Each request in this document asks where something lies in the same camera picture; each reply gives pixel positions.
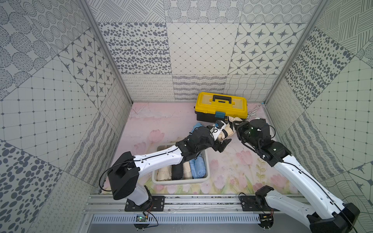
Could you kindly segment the beige umbrella black stripes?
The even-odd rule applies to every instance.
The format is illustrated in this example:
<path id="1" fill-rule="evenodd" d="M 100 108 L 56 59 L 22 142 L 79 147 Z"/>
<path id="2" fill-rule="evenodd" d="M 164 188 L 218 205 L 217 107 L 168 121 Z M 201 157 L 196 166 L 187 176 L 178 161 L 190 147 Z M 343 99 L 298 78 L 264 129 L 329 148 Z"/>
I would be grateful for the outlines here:
<path id="1" fill-rule="evenodd" d="M 183 179 L 184 180 L 190 180 L 193 179 L 191 167 L 189 162 L 185 162 L 183 164 Z"/>

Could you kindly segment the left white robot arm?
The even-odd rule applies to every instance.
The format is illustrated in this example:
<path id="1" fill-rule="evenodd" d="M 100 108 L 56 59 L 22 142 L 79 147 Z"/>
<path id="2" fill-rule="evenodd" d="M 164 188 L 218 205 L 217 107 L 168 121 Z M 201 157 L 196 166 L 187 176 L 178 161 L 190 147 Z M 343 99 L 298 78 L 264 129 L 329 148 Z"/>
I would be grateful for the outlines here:
<path id="1" fill-rule="evenodd" d="M 223 152 L 230 143 L 229 139 L 219 139 L 220 134 L 227 135 L 227 124 L 218 120 L 212 126 L 196 128 L 185 139 L 174 146 L 157 152 L 132 155 L 123 153 L 107 170 L 111 193 L 114 200 L 129 199 L 135 205 L 147 208 L 152 203 L 148 188 L 138 183 L 145 174 L 167 166 L 184 164 L 208 149 Z"/>

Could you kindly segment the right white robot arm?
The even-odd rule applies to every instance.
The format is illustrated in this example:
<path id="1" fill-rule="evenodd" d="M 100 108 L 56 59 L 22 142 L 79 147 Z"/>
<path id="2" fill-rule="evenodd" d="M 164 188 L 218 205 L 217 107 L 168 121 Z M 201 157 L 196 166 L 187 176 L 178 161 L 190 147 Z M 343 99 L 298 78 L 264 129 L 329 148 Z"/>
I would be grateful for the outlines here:
<path id="1" fill-rule="evenodd" d="M 282 143 L 274 141 L 265 119 L 234 121 L 232 128 L 241 143 L 281 173 L 306 198 L 303 204 L 286 197 L 268 185 L 256 193 L 259 207 L 267 206 L 303 223 L 313 233 L 348 233 L 360 210 L 353 203 L 344 203 L 320 184 Z"/>

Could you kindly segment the beige umbrella black lining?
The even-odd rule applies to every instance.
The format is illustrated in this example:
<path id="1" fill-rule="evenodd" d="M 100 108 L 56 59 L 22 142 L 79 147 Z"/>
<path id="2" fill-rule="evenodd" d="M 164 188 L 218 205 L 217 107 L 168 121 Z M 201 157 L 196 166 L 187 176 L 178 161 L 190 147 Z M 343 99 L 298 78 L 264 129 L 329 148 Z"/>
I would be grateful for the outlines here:
<path id="1" fill-rule="evenodd" d="M 243 120 L 239 117 L 228 116 L 226 119 L 226 122 L 227 124 L 225 128 L 222 130 L 222 132 L 218 136 L 219 141 L 223 141 L 229 138 L 230 136 L 232 136 L 233 134 L 235 134 L 236 133 L 235 127 L 241 124 Z"/>

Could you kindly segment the white plastic storage box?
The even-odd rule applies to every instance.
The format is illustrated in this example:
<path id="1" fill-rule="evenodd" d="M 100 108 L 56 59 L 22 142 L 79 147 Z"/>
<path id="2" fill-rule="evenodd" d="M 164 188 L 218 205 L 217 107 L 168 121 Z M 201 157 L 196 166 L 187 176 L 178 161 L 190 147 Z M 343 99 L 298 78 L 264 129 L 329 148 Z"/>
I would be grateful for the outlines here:
<path id="1" fill-rule="evenodd" d="M 153 171 L 152 173 L 152 181 L 155 183 L 155 184 L 159 184 L 159 185 L 177 185 L 177 184 L 192 184 L 192 183 L 202 183 L 202 182 L 205 182 L 208 180 L 208 178 L 210 177 L 210 169 L 209 169 L 209 164 L 208 164 L 208 155 L 207 155 L 207 151 L 202 151 L 200 152 L 198 155 L 201 155 L 205 161 L 205 165 L 206 165 L 206 175 L 204 178 L 200 178 L 200 179 L 190 179 L 190 180 L 171 180 L 171 181 L 157 181 L 157 172 L 158 170 L 156 171 Z"/>

